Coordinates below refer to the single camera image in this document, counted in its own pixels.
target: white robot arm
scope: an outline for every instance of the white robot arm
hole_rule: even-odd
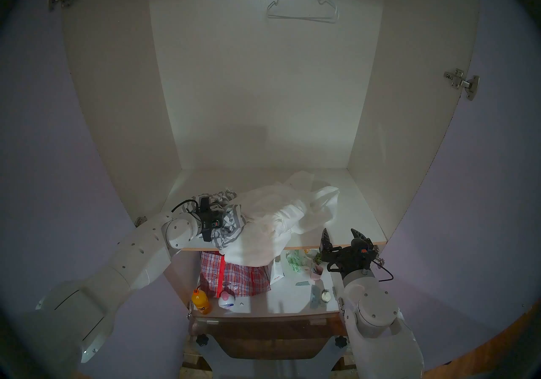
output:
[[[424,361],[419,345],[396,301],[380,288],[370,270],[372,262],[383,268],[377,246],[361,232],[351,232],[350,247],[333,247],[325,229],[320,252],[328,271],[341,275],[341,282],[333,283],[359,377],[421,378]]]
[[[23,342],[52,377],[73,378],[77,365],[88,362],[112,333],[120,305],[156,280],[189,241],[202,233],[205,237],[205,231],[220,223],[208,206],[195,213],[177,208],[147,220],[118,243],[96,274],[59,284],[37,310],[22,317],[18,332]],[[369,240],[365,247],[364,237],[357,234],[351,247],[333,248],[324,230],[320,250],[329,270],[342,273],[339,306],[360,377],[419,378],[423,368],[419,346],[395,301],[363,268],[377,252]]]
[[[119,242],[97,273],[57,285],[17,323],[31,354],[53,377],[72,378],[112,333],[120,305],[156,280],[201,230],[193,214],[160,213]]]

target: plaid bag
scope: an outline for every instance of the plaid bag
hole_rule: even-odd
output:
[[[246,267],[226,263],[223,255],[215,251],[201,252],[199,288],[208,297],[219,297],[223,290],[238,297],[255,296],[271,289],[267,266]]]

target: yellow bottle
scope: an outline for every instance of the yellow bottle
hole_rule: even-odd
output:
[[[210,302],[208,301],[207,294],[199,289],[195,289],[194,293],[191,296],[191,301],[194,303],[195,307],[199,309],[199,312],[206,315],[212,309],[210,307]]]

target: white cloth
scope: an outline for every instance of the white cloth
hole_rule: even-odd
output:
[[[228,263],[261,267],[280,255],[291,234],[304,234],[334,219],[339,190],[323,187],[312,192],[313,174],[295,173],[275,183],[239,194],[246,225],[239,237],[220,250]]]

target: wire hanger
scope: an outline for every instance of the wire hanger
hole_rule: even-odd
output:
[[[329,4],[331,7],[334,8],[334,14],[330,17],[303,17],[303,16],[288,16],[288,15],[275,15],[271,14],[271,9],[278,5],[280,0],[273,1],[269,4],[267,7],[267,18],[293,18],[295,20],[306,20],[306,21],[317,21],[320,23],[327,23],[327,24],[335,24],[338,21],[338,17],[340,16],[340,13],[338,12],[338,8],[336,7],[336,4],[332,2],[331,0],[317,0],[320,5],[323,4]]]

